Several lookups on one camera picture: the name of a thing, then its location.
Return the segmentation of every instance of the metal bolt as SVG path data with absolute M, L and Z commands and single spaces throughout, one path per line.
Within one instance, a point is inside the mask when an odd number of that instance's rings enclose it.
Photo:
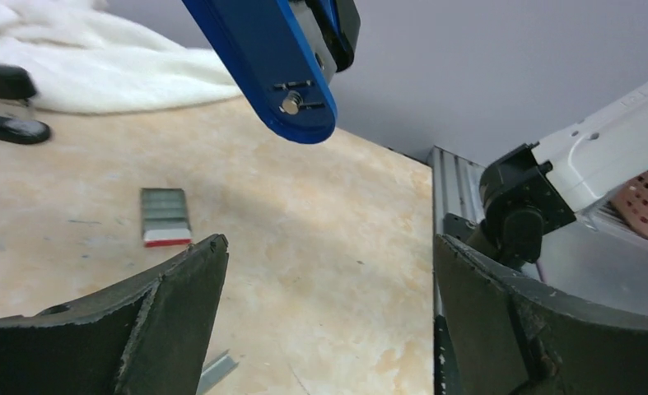
M 280 109 L 284 113 L 294 115 L 300 112 L 301 104 L 301 95 L 296 91 L 290 91 L 289 93 L 287 93 L 285 100 L 282 101 L 282 106 L 280 107 Z

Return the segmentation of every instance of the white fluffy cloth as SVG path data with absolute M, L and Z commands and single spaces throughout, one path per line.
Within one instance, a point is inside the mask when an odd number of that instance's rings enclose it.
M 107 114 L 240 95 L 210 49 L 186 49 L 103 12 L 103 0 L 0 0 L 0 63 L 25 68 L 35 106 Z

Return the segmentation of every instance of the marble tabletop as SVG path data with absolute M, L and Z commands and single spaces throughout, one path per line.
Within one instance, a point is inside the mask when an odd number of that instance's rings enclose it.
M 428 167 L 337 130 L 302 146 L 243 99 L 148 114 L 38 114 L 0 142 L 0 317 L 33 315 L 162 263 L 140 188 L 182 188 L 195 240 L 229 239 L 210 394 L 432 393 Z

